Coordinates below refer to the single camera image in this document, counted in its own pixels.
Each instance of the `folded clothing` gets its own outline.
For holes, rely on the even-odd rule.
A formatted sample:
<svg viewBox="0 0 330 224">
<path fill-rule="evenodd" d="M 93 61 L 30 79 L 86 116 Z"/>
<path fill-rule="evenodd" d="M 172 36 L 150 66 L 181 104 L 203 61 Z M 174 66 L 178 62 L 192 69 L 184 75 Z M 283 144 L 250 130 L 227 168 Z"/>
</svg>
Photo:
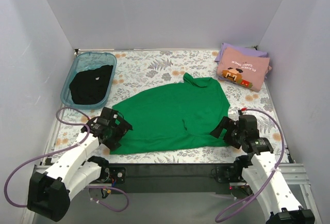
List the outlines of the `folded clothing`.
<svg viewBox="0 0 330 224">
<path fill-rule="evenodd" d="M 226 146 L 222 139 L 210 135 L 229 108 L 226 95 L 213 78 L 193 78 L 186 73 L 183 83 L 143 91 L 112 108 L 122 113 L 133 130 L 111 154 Z"/>
<path fill-rule="evenodd" d="M 112 68 L 104 65 L 77 73 L 69 86 L 72 101 L 75 104 L 97 104 L 102 101 L 107 94 Z"/>
<path fill-rule="evenodd" d="M 247 56 L 227 47 L 219 62 L 217 75 L 254 91 L 260 91 L 269 71 L 270 58 Z"/>
<path fill-rule="evenodd" d="M 221 46 L 221 49 L 216 57 L 216 59 L 214 61 L 216 61 L 218 64 L 220 63 L 222 56 L 223 56 L 223 52 L 226 50 L 226 48 L 231 47 L 232 49 L 235 49 L 239 52 L 241 52 L 243 55 L 248 55 L 248 56 L 254 56 L 254 57 L 265 57 L 268 58 L 268 53 L 267 52 L 263 52 L 263 51 L 259 51 L 256 49 L 250 49 L 248 47 L 240 47 L 240 46 L 234 46 L 231 45 L 229 43 L 223 43 Z M 222 75 L 219 76 L 219 79 L 228 81 L 227 78 L 222 77 Z"/>
</svg>

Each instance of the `black cloth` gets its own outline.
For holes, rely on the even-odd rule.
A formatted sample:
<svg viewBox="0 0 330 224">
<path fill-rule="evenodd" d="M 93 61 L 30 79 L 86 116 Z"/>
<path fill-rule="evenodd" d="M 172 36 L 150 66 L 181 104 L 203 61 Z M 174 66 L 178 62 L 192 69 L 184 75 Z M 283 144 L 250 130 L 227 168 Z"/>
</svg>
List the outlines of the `black cloth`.
<svg viewBox="0 0 330 224">
<path fill-rule="evenodd" d="M 70 83 L 72 101 L 75 104 L 97 104 L 106 95 L 113 66 L 105 65 L 76 74 Z"/>
</svg>

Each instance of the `folded pink shirt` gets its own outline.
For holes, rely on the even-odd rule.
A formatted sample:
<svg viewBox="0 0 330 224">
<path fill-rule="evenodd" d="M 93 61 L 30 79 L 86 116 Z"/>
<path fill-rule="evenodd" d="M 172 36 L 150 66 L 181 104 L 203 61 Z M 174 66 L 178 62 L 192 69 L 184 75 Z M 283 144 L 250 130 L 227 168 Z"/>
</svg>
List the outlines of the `folded pink shirt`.
<svg viewBox="0 0 330 224">
<path fill-rule="evenodd" d="M 265 75 L 271 70 L 270 58 L 247 56 L 227 47 L 218 65 L 217 75 L 238 85 L 260 91 Z"/>
</svg>

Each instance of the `printed graphic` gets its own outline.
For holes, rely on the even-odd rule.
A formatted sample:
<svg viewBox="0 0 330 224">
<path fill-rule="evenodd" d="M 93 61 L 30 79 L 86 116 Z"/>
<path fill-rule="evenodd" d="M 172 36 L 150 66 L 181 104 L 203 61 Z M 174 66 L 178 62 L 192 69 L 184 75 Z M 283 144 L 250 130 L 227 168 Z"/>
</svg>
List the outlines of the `printed graphic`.
<svg viewBox="0 0 330 224">
<path fill-rule="evenodd" d="M 222 71 L 222 76 L 229 79 L 232 82 L 235 82 L 239 85 L 243 85 L 247 88 L 252 87 L 252 83 L 243 79 L 242 73 L 243 70 L 239 68 L 228 68 L 228 70 Z"/>
</svg>

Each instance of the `folded purple shirt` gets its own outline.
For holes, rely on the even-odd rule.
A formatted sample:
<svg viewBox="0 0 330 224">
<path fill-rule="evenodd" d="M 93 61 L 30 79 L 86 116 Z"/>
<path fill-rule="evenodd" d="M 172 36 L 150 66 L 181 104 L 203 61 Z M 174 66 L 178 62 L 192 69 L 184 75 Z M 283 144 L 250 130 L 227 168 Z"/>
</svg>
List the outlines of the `folded purple shirt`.
<svg viewBox="0 0 330 224">
<path fill-rule="evenodd" d="M 247 56 L 254 56 L 254 57 L 268 57 L 268 53 L 267 52 L 263 52 L 263 51 L 259 51 L 259 50 L 256 50 L 256 49 L 249 49 L 247 47 L 239 47 L 239 46 L 233 46 L 233 45 L 230 45 L 228 43 L 223 43 L 222 44 L 222 47 L 216 57 L 216 59 L 214 61 L 216 61 L 218 64 L 220 63 L 221 61 L 221 58 L 222 58 L 222 55 L 223 55 L 223 52 L 226 50 L 227 47 L 231 47 L 239 52 L 241 52 L 243 55 L 247 55 Z M 219 76 L 220 79 L 222 80 L 225 80 L 227 81 L 228 79 L 224 78 L 224 77 L 221 77 Z"/>
</svg>

